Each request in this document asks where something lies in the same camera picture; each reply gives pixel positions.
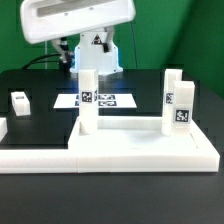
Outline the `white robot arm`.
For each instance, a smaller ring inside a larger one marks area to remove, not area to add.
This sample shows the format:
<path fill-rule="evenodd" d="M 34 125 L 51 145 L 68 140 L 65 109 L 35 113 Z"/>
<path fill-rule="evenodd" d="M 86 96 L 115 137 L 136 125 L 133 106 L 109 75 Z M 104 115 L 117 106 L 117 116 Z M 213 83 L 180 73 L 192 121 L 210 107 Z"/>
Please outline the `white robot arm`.
<path fill-rule="evenodd" d="M 132 21 L 135 15 L 133 0 L 24 0 L 20 6 L 27 42 L 50 41 L 66 62 L 62 39 L 78 34 L 70 72 L 96 69 L 103 76 L 122 70 L 113 43 L 114 26 Z"/>

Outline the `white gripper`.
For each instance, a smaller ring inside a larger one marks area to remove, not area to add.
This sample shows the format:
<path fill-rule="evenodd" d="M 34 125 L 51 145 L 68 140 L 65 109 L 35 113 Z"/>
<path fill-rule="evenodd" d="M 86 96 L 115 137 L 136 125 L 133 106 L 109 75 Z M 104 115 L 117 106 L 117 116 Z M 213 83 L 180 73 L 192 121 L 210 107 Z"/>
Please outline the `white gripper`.
<path fill-rule="evenodd" d="M 20 6 L 25 39 L 31 44 L 52 40 L 63 63 L 69 58 L 64 36 L 106 27 L 103 50 L 107 53 L 115 33 L 113 25 L 132 21 L 135 15 L 133 0 L 24 0 Z"/>

